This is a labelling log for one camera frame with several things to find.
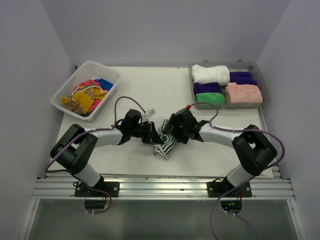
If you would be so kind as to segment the green white striped towel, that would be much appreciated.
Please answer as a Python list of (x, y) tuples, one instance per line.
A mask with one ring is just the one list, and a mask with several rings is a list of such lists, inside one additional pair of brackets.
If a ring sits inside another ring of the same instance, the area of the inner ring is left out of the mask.
[(165, 160), (169, 159), (178, 142), (171, 133), (164, 133), (164, 129), (166, 128), (168, 122), (168, 119), (164, 119), (157, 131), (159, 137), (163, 141), (163, 144), (155, 144), (153, 146), (153, 154)]

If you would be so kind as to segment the yellow brown towel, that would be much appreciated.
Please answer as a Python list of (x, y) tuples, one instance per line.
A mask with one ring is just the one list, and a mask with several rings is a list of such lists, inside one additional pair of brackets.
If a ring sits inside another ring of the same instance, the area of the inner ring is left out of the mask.
[(68, 97), (61, 97), (60, 105), (75, 114), (87, 115), (95, 110), (107, 93), (108, 90), (94, 84), (78, 86)]

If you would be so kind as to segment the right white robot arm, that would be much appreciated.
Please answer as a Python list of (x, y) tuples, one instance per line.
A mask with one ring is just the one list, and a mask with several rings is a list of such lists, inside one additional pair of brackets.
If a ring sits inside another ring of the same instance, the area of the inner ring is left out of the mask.
[(186, 144), (188, 140), (216, 143), (235, 151), (239, 165), (222, 180), (207, 182), (210, 198), (251, 197), (249, 182), (266, 170), (278, 155), (266, 137), (267, 132), (257, 126), (251, 124), (244, 129), (214, 126), (212, 121), (197, 121), (187, 108), (172, 114), (163, 131), (172, 134), (180, 143)]

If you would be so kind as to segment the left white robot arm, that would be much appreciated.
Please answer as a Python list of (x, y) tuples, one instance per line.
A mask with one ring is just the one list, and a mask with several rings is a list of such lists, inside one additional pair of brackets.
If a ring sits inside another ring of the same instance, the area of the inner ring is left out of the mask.
[(119, 182), (107, 182), (89, 164), (94, 149), (105, 146), (119, 146), (131, 138), (141, 139), (150, 145), (163, 144), (152, 121), (143, 121), (142, 113), (130, 109), (124, 119), (117, 121), (111, 129), (84, 129), (73, 124), (50, 152), (50, 157), (78, 181), (74, 183), (75, 197), (116, 198)]

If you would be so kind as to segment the green rolled towel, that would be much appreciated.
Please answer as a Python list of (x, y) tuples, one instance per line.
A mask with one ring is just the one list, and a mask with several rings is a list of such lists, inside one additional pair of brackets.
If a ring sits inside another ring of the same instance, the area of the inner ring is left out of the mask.
[(205, 92), (198, 93), (195, 95), (195, 101), (197, 103), (206, 102), (212, 104), (223, 104), (226, 102), (226, 99), (223, 94), (218, 92)]

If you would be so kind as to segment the blue towel in basket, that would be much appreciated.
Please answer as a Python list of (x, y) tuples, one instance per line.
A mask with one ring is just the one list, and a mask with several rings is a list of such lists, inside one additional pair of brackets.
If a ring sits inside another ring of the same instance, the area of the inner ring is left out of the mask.
[(103, 78), (100, 78), (100, 79), (95, 79), (94, 80), (97, 84), (100, 85), (100, 87), (104, 90), (104, 91), (110, 91), (112, 89), (112, 87), (114, 86), (113, 83), (103, 79)]

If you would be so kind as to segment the purple rolled towel front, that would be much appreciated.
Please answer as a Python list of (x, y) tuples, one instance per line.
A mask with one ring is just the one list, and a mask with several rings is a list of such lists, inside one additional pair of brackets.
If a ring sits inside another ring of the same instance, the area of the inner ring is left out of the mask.
[(198, 83), (195, 82), (193, 84), (193, 91), (194, 94), (202, 94), (202, 93), (220, 93), (222, 94), (223, 91), (221, 89), (221, 86), (218, 82), (210, 82), (210, 83)]

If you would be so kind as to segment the purple rolled towel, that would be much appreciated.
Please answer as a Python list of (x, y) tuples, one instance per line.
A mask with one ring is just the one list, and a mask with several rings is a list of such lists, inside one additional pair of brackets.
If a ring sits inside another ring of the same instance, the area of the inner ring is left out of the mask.
[(258, 82), (253, 78), (253, 75), (250, 72), (230, 72), (229, 78), (231, 83), (236, 83), (237, 85), (258, 85)]
[(193, 84), (193, 91), (194, 94), (202, 94), (202, 93), (220, 93), (222, 94), (223, 91), (221, 89), (221, 86), (218, 82), (210, 82), (210, 83), (198, 83), (195, 82)]

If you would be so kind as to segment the white perforated plastic basket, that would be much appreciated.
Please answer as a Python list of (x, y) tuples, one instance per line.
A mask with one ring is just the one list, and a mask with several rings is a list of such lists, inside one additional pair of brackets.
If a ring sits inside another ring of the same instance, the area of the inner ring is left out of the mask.
[(54, 93), (50, 103), (72, 117), (92, 122), (115, 94), (120, 80), (115, 69), (86, 61)]

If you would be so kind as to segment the pink rolled towel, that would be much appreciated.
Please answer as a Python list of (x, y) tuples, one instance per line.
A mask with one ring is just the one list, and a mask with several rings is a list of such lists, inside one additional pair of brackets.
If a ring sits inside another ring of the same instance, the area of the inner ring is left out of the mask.
[(225, 87), (226, 101), (231, 104), (262, 103), (263, 97), (256, 85), (228, 83)]

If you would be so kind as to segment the white rolled towel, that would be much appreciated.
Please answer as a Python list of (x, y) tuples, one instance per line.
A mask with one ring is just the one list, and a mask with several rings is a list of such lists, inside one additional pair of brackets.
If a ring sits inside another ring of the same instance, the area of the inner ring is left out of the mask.
[(191, 74), (194, 82), (199, 84), (218, 83), (226, 86), (230, 82), (230, 72), (225, 65), (202, 67), (196, 64), (191, 67)]

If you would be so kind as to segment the purple rolled towel back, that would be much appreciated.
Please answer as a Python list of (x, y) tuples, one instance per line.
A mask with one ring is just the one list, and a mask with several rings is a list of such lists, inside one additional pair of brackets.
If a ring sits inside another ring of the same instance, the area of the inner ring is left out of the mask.
[(236, 83), (237, 85), (258, 85), (258, 82), (253, 78), (253, 75), (250, 72), (230, 72), (229, 78), (231, 83)]

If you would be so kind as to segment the aluminium mounting rail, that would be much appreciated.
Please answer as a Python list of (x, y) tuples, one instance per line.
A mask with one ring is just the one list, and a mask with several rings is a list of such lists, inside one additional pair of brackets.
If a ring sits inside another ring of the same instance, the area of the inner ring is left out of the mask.
[[(104, 176), (107, 183), (115, 183), (117, 200), (207, 200), (211, 178)], [(76, 180), (68, 175), (50, 175), (38, 179), (33, 199), (75, 199)], [(239, 190), (247, 200), (293, 200), (295, 194), (289, 180), (281, 178), (255, 178)]]

